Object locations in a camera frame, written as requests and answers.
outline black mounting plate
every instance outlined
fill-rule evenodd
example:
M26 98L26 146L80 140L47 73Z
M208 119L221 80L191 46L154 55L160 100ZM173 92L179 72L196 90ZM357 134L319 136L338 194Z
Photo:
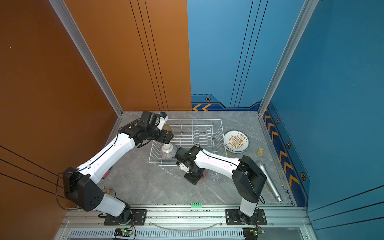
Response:
M147 210L146 209L131 209L132 214L135 216L135 225L136 226L143 226L145 219L147 218ZM107 214L107 217L105 218L104 225L105 226L115 226L115 225L121 225L125 224L123 221L115 218L114 216L111 216ZM129 222L122 226L131 226L132 220L129 220Z
M238 209L226 209L225 217L227 219L227 225L245 225L241 222L239 214L237 213ZM251 225L266 225L266 217L263 209L257 208L253 215L257 214L256 220L251 223Z

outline silver metal tube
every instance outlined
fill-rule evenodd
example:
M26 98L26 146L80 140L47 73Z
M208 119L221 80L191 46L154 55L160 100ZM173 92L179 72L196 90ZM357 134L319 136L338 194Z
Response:
M265 168L265 165L264 164L259 164L258 165L259 168L264 172L264 174L266 175L266 182L269 186L269 189L271 190L272 194L275 196L275 198L277 199L278 202L281 202L283 201L281 196L280 196L280 193L279 191L277 190L275 184L273 183L271 177L269 176L266 168Z

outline dish rack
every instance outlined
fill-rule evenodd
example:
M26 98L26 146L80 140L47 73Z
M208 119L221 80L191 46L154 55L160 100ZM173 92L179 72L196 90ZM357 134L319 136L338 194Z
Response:
M189 150L195 144L200 144L200 147L211 153L227 156L221 119L169 119L166 124L172 128L174 137L170 142L177 149L182 147ZM177 166L175 158L161 157L162 145L163 143L152 141L148 162L159 166Z

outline plate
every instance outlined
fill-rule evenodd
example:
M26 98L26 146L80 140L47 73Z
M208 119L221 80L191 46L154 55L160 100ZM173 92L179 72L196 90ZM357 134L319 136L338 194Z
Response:
M242 153L249 147L249 139L245 133L232 130L224 135L224 146L233 153Z

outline gray marble countertop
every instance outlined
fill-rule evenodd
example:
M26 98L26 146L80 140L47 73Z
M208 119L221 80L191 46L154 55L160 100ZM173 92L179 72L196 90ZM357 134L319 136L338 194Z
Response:
M249 148L242 154L228 152L228 157L241 158L243 155L254 161L262 161L269 175L279 190L283 201L280 204L290 204L291 199L279 178L276 165L266 143L257 113L254 111L168 111L169 119L221 119L224 133L229 130L239 130L245 133L249 140ZM120 127L139 118L141 112L124 112ZM152 143L127 152L112 167L110 173L98 184L114 189L121 200L129 204L175 204L175 203L226 203L240 204L238 194L232 179L222 175L222 181L214 184L211 179L204 178L192 185L184 178L184 171L178 167L159 167L148 163ZM262 157L257 156L259 147L264 149ZM279 204L267 184L261 193L266 204Z

